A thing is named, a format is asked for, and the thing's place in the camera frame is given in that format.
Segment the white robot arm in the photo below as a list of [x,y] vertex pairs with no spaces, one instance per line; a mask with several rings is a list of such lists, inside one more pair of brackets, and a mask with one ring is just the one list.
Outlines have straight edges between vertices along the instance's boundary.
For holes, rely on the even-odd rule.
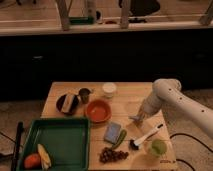
[[152,84],[152,91],[142,101],[138,115],[154,115],[163,103],[169,103],[190,118],[203,132],[213,139],[213,109],[210,109],[181,92],[181,83],[177,79],[157,79]]

